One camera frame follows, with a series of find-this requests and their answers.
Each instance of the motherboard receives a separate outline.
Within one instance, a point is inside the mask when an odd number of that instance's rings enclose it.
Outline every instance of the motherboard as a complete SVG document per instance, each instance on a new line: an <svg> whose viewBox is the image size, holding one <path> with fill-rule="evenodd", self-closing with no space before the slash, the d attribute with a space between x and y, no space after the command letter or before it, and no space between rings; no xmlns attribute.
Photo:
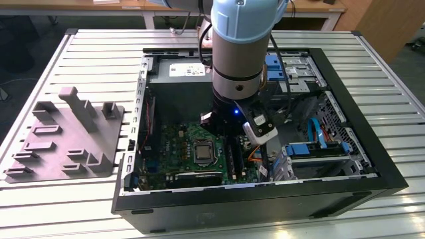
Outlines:
<svg viewBox="0 0 425 239"><path fill-rule="evenodd" d="M237 137L242 152L244 173L236 177L225 159L224 137L213 136L198 123L161 126L158 154L142 159L142 188L161 190L257 182L257 165L248 162L253 150L248 138Z"/></svg>

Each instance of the aluminum table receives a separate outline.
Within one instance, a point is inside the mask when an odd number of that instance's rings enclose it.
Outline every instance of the aluminum table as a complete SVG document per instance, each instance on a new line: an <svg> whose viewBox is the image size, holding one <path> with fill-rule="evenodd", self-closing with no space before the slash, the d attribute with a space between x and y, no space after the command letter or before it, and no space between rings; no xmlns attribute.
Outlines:
<svg viewBox="0 0 425 239"><path fill-rule="evenodd" d="M361 36L350 32L276 31L280 47L322 48L380 137L409 187L336 218L164 234L164 238L422 238L425 237L424 106ZM65 104L57 93L76 86L93 106L125 107L115 163L127 148L129 113L144 48L197 47L197 34L168 30L79 30L64 36L0 147L0 172L35 121L36 101ZM142 235L111 214L117 167L108 178L8 184L0 174L0 238L136 238Z"/></svg>

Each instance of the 3d printed part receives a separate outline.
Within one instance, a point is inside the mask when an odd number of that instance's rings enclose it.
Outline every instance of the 3d printed part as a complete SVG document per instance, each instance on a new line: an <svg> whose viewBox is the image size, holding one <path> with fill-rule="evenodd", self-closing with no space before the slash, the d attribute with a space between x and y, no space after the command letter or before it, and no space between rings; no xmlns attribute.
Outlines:
<svg viewBox="0 0 425 239"><path fill-rule="evenodd" d="M56 108L52 102L36 104L35 115L39 117L11 167L16 170L24 164L31 168L31 177L7 177L8 183L97 178L112 174L124 107L113 102L107 107L93 107L88 100L79 100L76 92L73 87L61 91L69 107ZM111 113L108 119L101 116L105 108ZM89 133L85 119L93 121L96 128Z"/></svg>
<svg viewBox="0 0 425 239"><path fill-rule="evenodd" d="M25 166L15 167L15 168L9 168L4 173L11 178L17 178L17 177L29 176L32 174L32 169Z"/></svg>
<svg viewBox="0 0 425 239"><path fill-rule="evenodd" d="M13 159L20 162L20 163L27 163L27 162L36 162L40 160L39 155L32 152L32 151L27 151L27 152L19 152L13 155Z"/></svg>
<svg viewBox="0 0 425 239"><path fill-rule="evenodd" d="M33 143L27 143L24 150L25 151L36 151L36 150L52 150L55 149L56 144L51 142L33 142Z"/></svg>
<svg viewBox="0 0 425 239"><path fill-rule="evenodd" d="M55 111L57 111L57 108L53 105L53 103L51 101L41 101L36 103L32 110L32 114L43 122L43 121L53 120L51 113Z"/></svg>
<svg viewBox="0 0 425 239"><path fill-rule="evenodd" d="M104 154L101 155L100 160L95 158L93 154L88 154L85 165L95 173L101 173L112 168L112 163Z"/></svg>
<svg viewBox="0 0 425 239"><path fill-rule="evenodd" d="M85 168L80 163L69 163L61 166L61 171L65 174L83 174L85 172Z"/></svg>
<svg viewBox="0 0 425 239"><path fill-rule="evenodd" d="M32 133L35 135L61 133L61 127L59 125L37 126L33 127Z"/></svg>
<svg viewBox="0 0 425 239"><path fill-rule="evenodd" d="M87 160L88 152L85 151L84 148L69 149L67 156L68 158L71 158L71 160Z"/></svg>
<svg viewBox="0 0 425 239"><path fill-rule="evenodd" d="M101 107L101 113L104 113L107 120L120 118L120 111L117 109L115 102L104 102L104 105Z"/></svg>
<svg viewBox="0 0 425 239"><path fill-rule="evenodd" d="M91 114L92 118L97 117L96 110L92 106L92 103L89 100L84 100L84 108L87 109L88 113Z"/></svg>
<svg viewBox="0 0 425 239"><path fill-rule="evenodd" d="M87 132L91 133L97 130L97 127L89 110L84 108L84 103L77 97L77 93L79 91L75 87L63 87L59 92L59 98L68 103L77 120L83 124Z"/></svg>

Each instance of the wooden table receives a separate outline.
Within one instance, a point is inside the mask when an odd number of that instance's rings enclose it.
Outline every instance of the wooden table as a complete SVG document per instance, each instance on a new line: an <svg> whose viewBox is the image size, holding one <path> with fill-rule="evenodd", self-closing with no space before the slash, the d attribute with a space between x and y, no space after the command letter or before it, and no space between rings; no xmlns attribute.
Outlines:
<svg viewBox="0 0 425 239"><path fill-rule="evenodd" d="M294 4L296 17L326 19L321 30L333 30L340 15L346 10L340 0L334 5L325 4L321 0L294 0ZM289 4L284 17L290 17L290 12ZM154 29L154 16L185 16L188 12L169 9L146 0L121 0L120 3L101 5L93 5L92 0L0 0L0 15L133 15L144 17L146 29Z"/></svg>

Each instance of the white sticker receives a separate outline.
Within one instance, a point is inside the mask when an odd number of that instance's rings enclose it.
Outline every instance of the white sticker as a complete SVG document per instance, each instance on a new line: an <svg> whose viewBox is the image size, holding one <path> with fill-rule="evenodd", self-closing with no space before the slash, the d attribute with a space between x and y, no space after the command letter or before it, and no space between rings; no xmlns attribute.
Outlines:
<svg viewBox="0 0 425 239"><path fill-rule="evenodd" d="M178 63L170 65L170 77L204 75L205 66L202 63Z"/></svg>
<svg viewBox="0 0 425 239"><path fill-rule="evenodd" d="M258 171L266 177L266 169L265 169L265 167L262 165L260 166Z"/></svg>
<svg viewBox="0 0 425 239"><path fill-rule="evenodd" d="M123 9L141 9L138 6L124 6Z"/></svg>
<svg viewBox="0 0 425 239"><path fill-rule="evenodd" d="M294 69L294 67L288 67L288 68L285 68L285 70L286 70L286 73L289 73L289 74L297 73L297 70Z"/></svg>
<svg viewBox="0 0 425 239"><path fill-rule="evenodd" d="M289 64L301 64L300 60L284 60L284 62Z"/></svg>
<svg viewBox="0 0 425 239"><path fill-rule="evenodd" d="M257 116L256 118L253 118L254 124L256 125L262 125L265 123L265 117L264 115Z"/></svg>

